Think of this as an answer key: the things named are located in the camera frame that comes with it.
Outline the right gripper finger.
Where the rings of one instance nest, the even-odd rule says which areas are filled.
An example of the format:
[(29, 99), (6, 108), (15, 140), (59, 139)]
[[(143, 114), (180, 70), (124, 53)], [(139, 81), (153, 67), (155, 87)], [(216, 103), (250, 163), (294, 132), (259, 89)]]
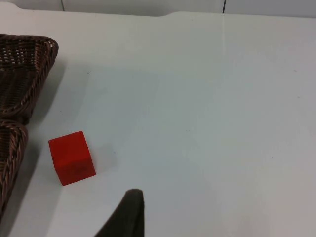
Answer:
[(145, 203), (143, 191), (126, 191), (115, 211), (102, 226), (97, 237), (144, 237)]

